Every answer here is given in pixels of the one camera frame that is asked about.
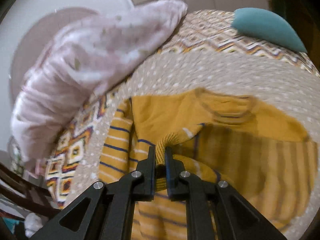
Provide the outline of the pink fluffy blanket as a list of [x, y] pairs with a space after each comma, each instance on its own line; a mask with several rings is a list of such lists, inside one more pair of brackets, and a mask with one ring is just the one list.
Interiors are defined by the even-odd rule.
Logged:
[[22, 160], [47, 158], [58, 132], [81, 105], [112, 88], [159, 48], [187, 9], [180, 0], [158, 0], [61, 29], [25, 74], [15, 101], [11, 130]]

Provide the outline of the colourful diamond pattern blanket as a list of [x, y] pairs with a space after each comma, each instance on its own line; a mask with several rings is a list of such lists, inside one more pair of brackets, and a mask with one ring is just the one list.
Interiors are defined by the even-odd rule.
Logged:
[[[319, 77], [319, 70], [306, 53], [292, 52], [268, 41], [242, 35], [232, 28], [232, 21], [232, 12], [200, 10], [189, 13], [173, 37], [157, 52], [247, 54], [279, 60]], [[61, 134], [46, 170], [47, 186], [60, 208], [72, 192], [76, 168], [83, 161], [91, 137], [97, 133], [97, 125], [116, 104], [118, 92], [124, 85], [122, 82], [99, 99], [84, 104]]]

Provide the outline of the beige dotted quilt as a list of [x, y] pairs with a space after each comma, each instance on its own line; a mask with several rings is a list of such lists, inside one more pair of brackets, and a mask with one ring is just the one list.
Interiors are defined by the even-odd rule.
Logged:
[[319, 141], [319, 77], [288, 63], [239, 53], [189, 52], [153, 55], [128, 81], [107, 94], [107, 111], [97, 123], [76, 169], [68, 201], [97, 179], [98, 160], [116, 107], [144, 94], [178, 94], [197, 87], [231, 95], [253, 95], [296, 118]]

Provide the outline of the yellow striped knit sweater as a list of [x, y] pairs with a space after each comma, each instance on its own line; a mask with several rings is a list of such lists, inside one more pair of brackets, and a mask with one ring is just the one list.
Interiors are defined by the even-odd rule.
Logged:
[[114, 114], [99, 164], [112, 183], [166, 147], [201, 179], [226, 180], [276, 228], [306, 210], [317, 177], [318, 146], [303, 125], [253, 96], [197, 88], [177, 95], [134, 96]]

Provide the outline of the dark wooden chair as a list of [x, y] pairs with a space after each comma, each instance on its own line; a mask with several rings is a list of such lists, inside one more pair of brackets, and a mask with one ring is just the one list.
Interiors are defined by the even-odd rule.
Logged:
[[50, 192], [23, 179], [1, 164], [1, 195], [8, 198], [18, 206], [48, 217], [53, 218], [60, 212]]

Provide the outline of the teal pillow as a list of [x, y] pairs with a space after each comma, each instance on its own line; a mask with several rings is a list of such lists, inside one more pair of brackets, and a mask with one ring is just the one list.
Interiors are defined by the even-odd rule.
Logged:
[[291, 25], [284, 18], [269, 10], [236, 9], [232, 27], [242, 35], [265, 40], [298, 53], [307, 52]]

